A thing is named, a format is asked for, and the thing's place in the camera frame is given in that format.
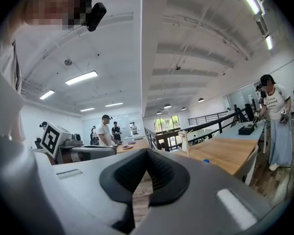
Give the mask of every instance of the plate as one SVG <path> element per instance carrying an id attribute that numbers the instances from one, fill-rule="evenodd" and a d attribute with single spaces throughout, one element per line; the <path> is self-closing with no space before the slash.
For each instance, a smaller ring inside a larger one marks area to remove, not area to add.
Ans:
<path id="1" fill-rule="evenodd" d="M 122 148 L 127 150 L 127 149 L 130 149 L 130 148 L 133 148 L 133 146 L 132 145 L 124 145 Z"/>

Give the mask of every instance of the black cap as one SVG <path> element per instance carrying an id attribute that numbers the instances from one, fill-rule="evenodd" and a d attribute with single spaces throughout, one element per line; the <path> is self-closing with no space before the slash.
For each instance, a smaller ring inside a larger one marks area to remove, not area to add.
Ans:
<path id="1" fill-rule="evenodd" d="M 267 81 L 271 81 L 272 84 L 275 84 L 275 81 L 273 79 L 273 77 L 269 74 L 266 74 L 266 75 L 263 75 L 261 78 L 260 78 L 260 82 L 261 82 L 261 86 L 267 86 Z"/>
<path id="2" fill-rule="evenodd" d="M 106 115 L 106 114 L 105 114 L 105 115 L 103 115 L 101 119 L 104 119 L 104 118 L 112 119 L 112 117 L 109 117 L 109 116 L 108 116 L 108 115 Z"/>
<path id="3" fill-rule="evenodd" d="M 43 127 L 43 126 L 47 126 L 47 125 L 48 125 L 48 123 L 46 121 L 44 121 L 39 125 L 39 127 Z"/>

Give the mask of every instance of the window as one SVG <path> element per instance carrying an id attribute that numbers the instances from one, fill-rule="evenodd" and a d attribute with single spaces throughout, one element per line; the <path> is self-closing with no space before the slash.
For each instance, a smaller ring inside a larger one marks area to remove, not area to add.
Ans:
<path id="1" fill-rule="evenodd" d="M 157 118 L 154 120 L 155 132 L 167 132 L 180 128 L 178 116 Z"/>

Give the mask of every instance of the black hair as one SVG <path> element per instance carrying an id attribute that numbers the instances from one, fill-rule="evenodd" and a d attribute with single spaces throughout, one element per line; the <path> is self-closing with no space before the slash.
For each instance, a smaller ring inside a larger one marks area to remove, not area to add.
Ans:
<path id="1" fill-rule="evenodd" d="M 261 82 L 261 86 L 267 86 L 267 81 L 270 81 L 272 84 L 276 84 L 276 82 L 274 81 L 273 77 L 269 74 L 263 75 L 260 78 L 260 82 Z"/>

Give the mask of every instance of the black box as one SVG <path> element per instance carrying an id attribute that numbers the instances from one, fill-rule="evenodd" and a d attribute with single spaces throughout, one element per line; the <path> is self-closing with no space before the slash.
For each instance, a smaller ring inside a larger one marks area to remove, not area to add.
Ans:
<path id="1" fill-rule="evenodd" d="M 249 124 L 248 126 L 243 126 L 241 129 L 239 129 L 239 135 L 250 135 L 256 128 L 256 124 Z"/>

